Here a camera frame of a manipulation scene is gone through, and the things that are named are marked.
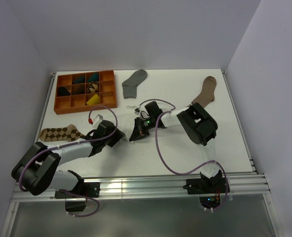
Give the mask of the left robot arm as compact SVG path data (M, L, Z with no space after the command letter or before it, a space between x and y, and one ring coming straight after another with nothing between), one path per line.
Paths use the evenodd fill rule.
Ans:
M34 196L53 188L66 190L72 197L79 197L84 192L84 178L72 170L58 170L58 166L78 158L94 156L105 146L113 147L124 137L125 134L112 122L102 120L86 136L59 147L36 142L13 168L11 176Z

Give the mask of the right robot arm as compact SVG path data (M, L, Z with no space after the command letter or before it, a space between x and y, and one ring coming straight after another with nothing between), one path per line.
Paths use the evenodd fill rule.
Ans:
M146 100L135 109L137 117L134 119L129 141L147 138L153 128L157 135L159 128L181 125L189 139L201 147L203 156L203 163L184 175L200 169L200 174L204 177L201 181L203 190L208 193L213 192L219 185L216 176L221 173L216 163L214 142L218 129L216 121L199 103L191 104L181 110L176 110L173 106L171 110L163 112L157 104L158 101L161 102L161 99Z

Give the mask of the white sock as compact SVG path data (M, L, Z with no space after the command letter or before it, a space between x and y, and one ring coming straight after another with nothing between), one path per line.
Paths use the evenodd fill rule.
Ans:
M129 111L134 112L134 114L135 114L136 116L139 116L139 109L140 109L139 106L130 106L130 105L127 105L126 108L127 108Z

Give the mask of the black sock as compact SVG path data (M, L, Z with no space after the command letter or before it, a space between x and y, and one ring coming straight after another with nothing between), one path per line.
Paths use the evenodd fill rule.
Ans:
M57 96L63 97L63 96L70 96L71 93L65 88L65 87L58 87L57 89Z

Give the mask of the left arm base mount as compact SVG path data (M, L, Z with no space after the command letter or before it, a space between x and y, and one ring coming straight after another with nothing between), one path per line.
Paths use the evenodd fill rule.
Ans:
M57 190L55 191L55 199L71 199L71 198L84 198L84 201L65 201L65 210L69 214L75 214L75 216L80 216L77 212L83 212L89 201L97 204L96 209L92 214L95 214L100 203L96 198L99 197L100 192L100 182L82 182L76 185L71 191Z

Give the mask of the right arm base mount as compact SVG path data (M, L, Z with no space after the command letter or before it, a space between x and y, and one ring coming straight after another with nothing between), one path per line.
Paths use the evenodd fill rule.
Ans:
M230 192L227 180L223 177L223 173L220 170L211 178L200 173L199 178L186 179L186 184L183 186L183 189L189 195L228 194Z

